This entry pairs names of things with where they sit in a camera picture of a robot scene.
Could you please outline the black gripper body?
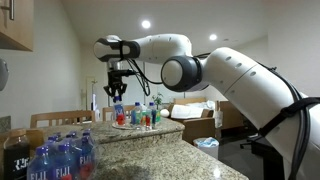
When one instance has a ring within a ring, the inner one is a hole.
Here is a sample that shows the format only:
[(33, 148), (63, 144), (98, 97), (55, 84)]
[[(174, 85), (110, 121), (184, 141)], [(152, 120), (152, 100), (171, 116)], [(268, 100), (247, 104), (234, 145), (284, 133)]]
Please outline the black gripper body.
[(125, 93), (127, 85), (122, 81), (122, 77), (128, 77), (134, 75), (133, 70), (112, 70), (108, 72), (108, 85), (104, 86), (105, 92), (114, 97), (116, 94), (122, 95)]

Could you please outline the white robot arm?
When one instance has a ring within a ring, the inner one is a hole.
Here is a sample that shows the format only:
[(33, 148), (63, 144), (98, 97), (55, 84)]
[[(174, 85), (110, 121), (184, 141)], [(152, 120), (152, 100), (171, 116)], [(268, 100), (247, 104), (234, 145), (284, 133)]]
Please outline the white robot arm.
[(96, 40), (95, 56), (108, 63), (113, 97), (124, 93), (117, 68), (122, 60), (139, 60), (162, 66), (161, 84), (175, 92), (215, 87), (283, 157), (288, 180), (320, 179), (320, 99), (310, 97), (274, 69), (228, 47), (200, 58), (192, 54), (189, 38), (157, 34), (134, 40), (108, 35)]

